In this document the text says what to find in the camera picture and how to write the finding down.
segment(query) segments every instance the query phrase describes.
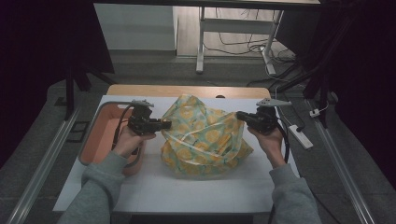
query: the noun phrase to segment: sleeve cuff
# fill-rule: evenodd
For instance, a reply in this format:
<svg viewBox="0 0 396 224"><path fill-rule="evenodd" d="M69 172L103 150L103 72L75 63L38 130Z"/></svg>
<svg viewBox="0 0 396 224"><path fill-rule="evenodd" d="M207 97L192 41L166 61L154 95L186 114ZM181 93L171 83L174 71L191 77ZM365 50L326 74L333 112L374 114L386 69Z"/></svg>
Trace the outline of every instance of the sleeve cuff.
<svg viewBox="0 0 396 224"><path fill-rule="evenodd" d="M291 170L290 164L285 164L270 171L275 187L295 181L298 177Z"/></svg>
<svg viewBox="0 0 396 224"><path fill-rule="evenodd" d="M97 168L111 174L120 174L128 160L110 151L105 159L97 165Z"/></svg>

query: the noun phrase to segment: white power strip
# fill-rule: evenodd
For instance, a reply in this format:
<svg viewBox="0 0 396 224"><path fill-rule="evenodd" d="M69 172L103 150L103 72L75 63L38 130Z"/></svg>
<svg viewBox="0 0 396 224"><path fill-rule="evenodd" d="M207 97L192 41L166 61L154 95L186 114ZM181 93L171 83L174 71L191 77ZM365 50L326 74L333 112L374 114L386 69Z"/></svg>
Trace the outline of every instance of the white power strip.
<svg viewBox="0 0 396 224"><path fill-rule="evenodd" d="M297 125L294 124L289 126L289 130L293 133L294 137L297 138L297 140L301 143L301 145L303 145L305 149L309 149L314 146L303 132L297 132Z"/></svg>

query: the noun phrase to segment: person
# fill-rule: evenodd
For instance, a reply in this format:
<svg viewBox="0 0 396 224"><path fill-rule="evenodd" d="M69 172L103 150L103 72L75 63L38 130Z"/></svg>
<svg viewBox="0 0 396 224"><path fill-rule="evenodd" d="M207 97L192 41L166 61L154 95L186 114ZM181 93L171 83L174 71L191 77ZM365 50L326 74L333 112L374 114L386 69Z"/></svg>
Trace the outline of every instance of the person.
<svg viewBox="0 0 396 224"><path fill-rule="evenodd" d="M274 181L273 201L275 223L321 223L315 199L305 180L295 176L281 153L282 134L278 129L264 135L247 128L255 135L260 147L273 166L270 175ZM58 223L110 223L110 213L120 195L126 158L154 133L137 135L124 127L115 148L99 164L90 164L81 178L82 189L62 214Z"/></svg>

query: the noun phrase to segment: yellow patterned bag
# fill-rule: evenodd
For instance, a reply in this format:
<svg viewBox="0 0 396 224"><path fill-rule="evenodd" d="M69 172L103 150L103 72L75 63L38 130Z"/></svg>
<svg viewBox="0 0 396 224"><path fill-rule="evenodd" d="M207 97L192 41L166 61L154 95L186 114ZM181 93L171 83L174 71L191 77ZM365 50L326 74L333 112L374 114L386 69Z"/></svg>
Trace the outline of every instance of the yellow patterned bag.
<svg viewBox="0 0 396 224"><path fill-rule="evenodd" d="M208 108L197 97L181 95L163 115L171 120L162 160L182 175L219 175L234 168L253 149L242 138L244 123L235 113Z"/></svg>

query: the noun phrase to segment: gray sweatshirt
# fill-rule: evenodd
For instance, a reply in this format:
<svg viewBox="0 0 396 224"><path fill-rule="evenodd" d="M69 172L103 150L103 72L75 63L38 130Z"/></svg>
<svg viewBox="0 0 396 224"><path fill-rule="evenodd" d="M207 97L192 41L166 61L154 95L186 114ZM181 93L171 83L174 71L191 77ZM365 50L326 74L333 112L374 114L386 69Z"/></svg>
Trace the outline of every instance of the gray sweatshirt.
<svg viewBox="0 0 396 224"><path fill-rule="evenodd" d="M81 178L82 189L58 223L110 223L110 212L120 196L127 160L110 152L100 164L90 164ZM297 178L290 165L270 172L275 183L275 222L320 223L318 209L306 182Z"/></svg>

